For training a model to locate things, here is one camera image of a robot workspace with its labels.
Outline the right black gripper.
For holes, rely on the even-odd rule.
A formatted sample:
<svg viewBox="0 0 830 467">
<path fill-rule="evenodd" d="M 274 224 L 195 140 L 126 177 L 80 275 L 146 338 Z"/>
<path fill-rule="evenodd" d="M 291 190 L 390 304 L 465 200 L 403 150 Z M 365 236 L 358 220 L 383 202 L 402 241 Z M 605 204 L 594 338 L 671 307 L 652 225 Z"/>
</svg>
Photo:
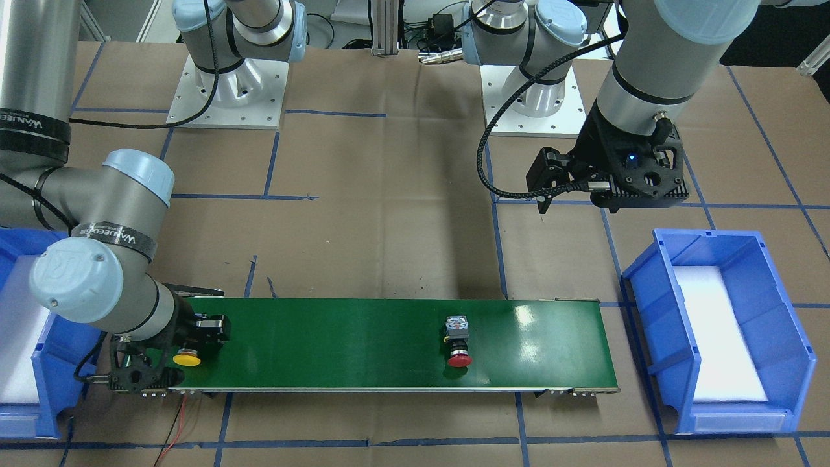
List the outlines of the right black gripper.
<svg viewBox="0 0 830 467">
<path fill-rule="evenodd" d="M 159 334 L 145 340 L 110 338 L 108 387 L 133 394 L 174 387 L 185 379 L 183 370 L 169 366 L 179 348 L 210 357 L 230 339 L 228 316 L 195 313 L 189 302 L 175 302 L 172 322 Z"/>
</svg>

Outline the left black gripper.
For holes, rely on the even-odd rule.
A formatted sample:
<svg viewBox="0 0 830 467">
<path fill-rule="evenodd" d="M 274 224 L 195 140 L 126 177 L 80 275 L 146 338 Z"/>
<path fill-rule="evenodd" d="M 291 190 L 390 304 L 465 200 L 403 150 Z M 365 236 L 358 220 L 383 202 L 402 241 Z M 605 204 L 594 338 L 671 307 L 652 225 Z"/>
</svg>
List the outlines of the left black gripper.
<svg viewBox="0 0 830 467">
<path fill-rule="evenodd" d="M 676 125 L 663 110 L 647 118 L 645 135 L 635 135 L 614 127 L 593 106 L 575 147 L 568 154 L 541 148 L 525 180 L 528 191 L 587 191 L 594 205 L 611 213 L 667 208 L 689 198 L 684 160 Z M 537 196 L 538 213 L 545 215 L 557 196 Z"/>
</svg>

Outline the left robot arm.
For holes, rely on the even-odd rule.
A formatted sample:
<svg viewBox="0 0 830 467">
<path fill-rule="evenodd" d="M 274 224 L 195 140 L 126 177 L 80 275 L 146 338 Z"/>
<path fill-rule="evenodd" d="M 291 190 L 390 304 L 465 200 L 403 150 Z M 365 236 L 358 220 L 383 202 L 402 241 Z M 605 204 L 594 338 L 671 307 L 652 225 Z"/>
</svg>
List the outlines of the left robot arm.
<svg viewBox="0 0 830 467">
<path fill-rule="evenodd" d="M 493 195 L 551 199 L 581 190 L 591 202 L 620 209 L 658 209 L 688 198 L 685 152 L 676 119 L 724 51 L 755 18 L 758 1 L 622 1 L 619 35 L 587 44 L 589 21 L 569 1 L 469 1 L 462 33 L 465 61 L 516 66 L 504 103 L 481 136 L 475 163 Z M 621 47 L 587 113 L 572 150 L 542 148 L 527 189 L 498 189 L 483 166 L 490 133 L 532 86 L 562 88 L 573 60 L 614 42 Z"/>
</svg>

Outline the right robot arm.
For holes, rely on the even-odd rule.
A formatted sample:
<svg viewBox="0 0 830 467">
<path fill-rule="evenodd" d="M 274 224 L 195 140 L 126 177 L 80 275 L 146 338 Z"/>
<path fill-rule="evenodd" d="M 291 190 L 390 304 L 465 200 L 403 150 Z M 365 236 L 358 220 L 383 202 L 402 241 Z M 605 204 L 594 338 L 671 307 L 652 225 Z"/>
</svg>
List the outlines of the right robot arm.
<svg viewBox="0 0 830 467">
<path fill-rule="evenodd" d="M 139 393 L 181 384 L 184 358 L 230 337 L 224 315 L 195 313 L 148 274 L 174 172 L 138 150 L 100 169 L 66 165 L 80 1 L 2 2 L 2 227 L 65 230 L 36 258 L 36 301 L 112 337 L 110 373 L 81 376 Z"/>
</svg>

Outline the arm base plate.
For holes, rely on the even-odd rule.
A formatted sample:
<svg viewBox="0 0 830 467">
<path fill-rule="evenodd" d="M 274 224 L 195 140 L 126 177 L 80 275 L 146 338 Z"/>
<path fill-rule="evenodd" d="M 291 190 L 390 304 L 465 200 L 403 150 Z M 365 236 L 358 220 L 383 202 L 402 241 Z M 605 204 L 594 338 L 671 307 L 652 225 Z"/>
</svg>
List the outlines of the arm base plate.
<svg viewBox="0 0 830 467">
<path fill-rule="evenodd" d="M 507 98 L 524 84 L 516 66 L 481 66 L 481 91 L 486 123 Z M 493 136 L 575 138 L 583 127 L 585 110 L 573 69 L 562 82 L 534 84 L 501 116 Z"/>
<path fill-rule="evenodd" d="M 247 59 L 230 72 L 220 74 L 219 87 L 210 107 L 184 127 L 202 129 L 278 130 L 289 65 L 286 62 Z M 204 107 L 213 75 L 196 68 L 187 57 L 168 122 L 181 121 Z"/>
</svg>

